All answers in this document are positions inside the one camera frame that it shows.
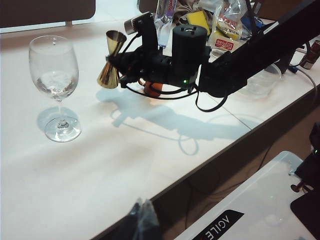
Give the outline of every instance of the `yellow sponge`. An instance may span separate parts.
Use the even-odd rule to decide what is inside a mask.
[[[204,27],[208,32],[207,35],[208,36],[210,35],[210,29],[203,11],[188,13],[186,15],[186,20],[188,21],[189,24]]]

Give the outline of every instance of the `gold jigger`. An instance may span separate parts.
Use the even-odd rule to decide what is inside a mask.
[[[124,45],[127,37],[123,33],[114,30],[107,31],[105,34],[109,54],[115,57]],[[99,85],[107,89],[116,88],[119,82],[118,70],[112,66],[109,61],[107,61],[97,78],[97,82]]]

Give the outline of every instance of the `wine glass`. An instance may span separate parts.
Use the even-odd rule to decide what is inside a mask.
[[[47,123],[45,135],[55,142],[69,142],[81,133],[77,119],[63,116],[61,102],[70,96],[79,79],[78,63],[72,43],[54,35],[39,36],[29,44],[29,69],[37,89],[58,103],[59,117]]]

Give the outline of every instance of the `snack package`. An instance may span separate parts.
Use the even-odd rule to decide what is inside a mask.
[[[247,12],[245,0],[220,0],[220,3],[213,16],[212,33],[208,41],[214,58],[220,57],[226,51],[233,52],[241,46],[241,18]]]

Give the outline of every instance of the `black label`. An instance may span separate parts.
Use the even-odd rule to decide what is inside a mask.
[[[219,239],[225,232],[235,224],[244,213],[225,210],[220,216],[218,216],[213,222],[211,222],[205,229],[203,229],[192,240],[216,240]]]

